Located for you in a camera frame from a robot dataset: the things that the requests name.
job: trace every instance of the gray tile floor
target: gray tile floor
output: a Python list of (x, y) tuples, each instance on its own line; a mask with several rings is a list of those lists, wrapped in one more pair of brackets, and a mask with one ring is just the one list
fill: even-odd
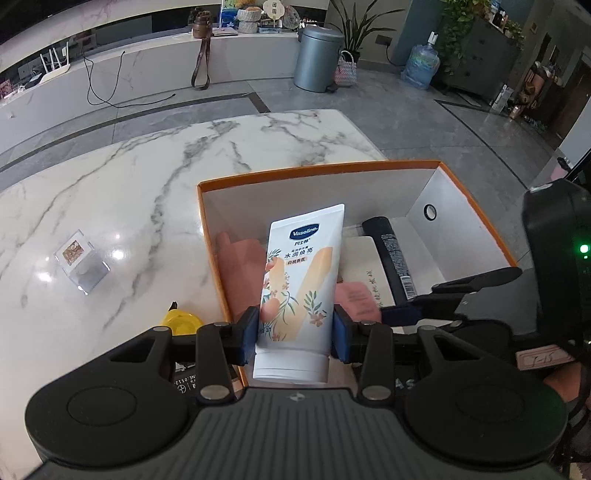
[[(289, 79), (268, 79), (212, 85), (205, 92), (163, 92), (129, 102), (150, 103), (175, 94), (155, 105), (118, 110), (107, 107), (0, 154), (0, 191), (61, 161), (113, 142), (180, 125), (257, 113), (249, 98), (240, 95), (252, 92), (272, 112), (338, 109), (388, 158), (444, 161), (474, 195), (516, 258), (523, 258), (527, 264), (527, 242), (519, 219), (521, 197), (550, 161), (552, 149), (526, 125), (445, 104), (467, 105), (458, 96), (414, 89), (389, 73), (360, 70), (358, 87), (340, 89), (334, 94), (305, 92)], [(234, 98), (223, 99), (227, 95)], [(187, 105), (204, 99), (208, 99), (207, 103)], [(60, 140), (94, 126), (98, 128)]]

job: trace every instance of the white basket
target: white basket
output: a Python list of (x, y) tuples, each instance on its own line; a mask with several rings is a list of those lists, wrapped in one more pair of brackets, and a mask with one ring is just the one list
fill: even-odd
[(339, 56), (339, 65), (335, 72), (335, 83), (339, 87), (352, 87), (357, 85), (357, 64), (353, 56), (347, 50), (343, 50)]
[(258, 22), (241, 21), (240, 25), (238, 25), (238, 31), (240, 33), (256, 33), (258, 31)]
[(261, 19), (261, 10), (239, 10), (236, 18), (241, 22), (258, 22)]

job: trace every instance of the woven basket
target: woven basket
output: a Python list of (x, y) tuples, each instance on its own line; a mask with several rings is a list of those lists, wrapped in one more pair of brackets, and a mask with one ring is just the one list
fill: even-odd
[(258, 32), (258, 22), (245, 22), (244, 20), (238, 25), (240, 33), (256, 33)]
[(236, 18), (241, 22), (258, 22), (261, 19), (261, 10), (239, 10)]

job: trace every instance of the marble table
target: marble table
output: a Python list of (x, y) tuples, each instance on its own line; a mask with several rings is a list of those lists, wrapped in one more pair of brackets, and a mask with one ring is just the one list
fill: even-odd
[[(383, 159), (336, 110), (268, 113), (110, 145), (0, 193), (0, 478), (40, 463), (24, 409), (44, 384), (160, 323), (172, 301), (205, 322), (222, 318), (199, 182)], [(88, 296), (53, 258), (78, 229), (111, 268)]]

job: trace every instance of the person's hand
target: person's hand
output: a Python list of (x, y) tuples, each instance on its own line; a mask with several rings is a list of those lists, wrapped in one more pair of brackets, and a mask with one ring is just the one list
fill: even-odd
[[(544, 379), (544, 383), (556, 390), (565, 403), (575, 400), (579, 396), (581, 364), (573, 362), (557, 368)], [(591, 400), (589, 398), (585, 404), (587, 408), (591, 408)]]

